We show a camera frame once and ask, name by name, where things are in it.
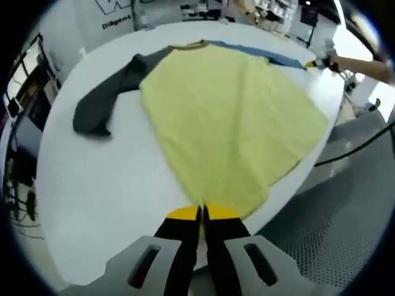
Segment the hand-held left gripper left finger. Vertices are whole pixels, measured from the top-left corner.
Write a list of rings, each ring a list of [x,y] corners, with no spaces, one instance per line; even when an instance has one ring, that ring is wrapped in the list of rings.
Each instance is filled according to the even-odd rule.
[[[107,295],[187,295],[201,223],[197,205],[170,212],[153,236],[142,236],[106,265]]]

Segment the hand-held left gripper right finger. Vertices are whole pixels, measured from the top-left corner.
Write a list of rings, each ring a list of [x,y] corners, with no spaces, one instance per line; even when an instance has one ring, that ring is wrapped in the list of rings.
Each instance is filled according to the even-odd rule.
[[[217,295],[308,295],[295,260],[263,236],[252,236],[233,211],[204,207],[207,262]]]

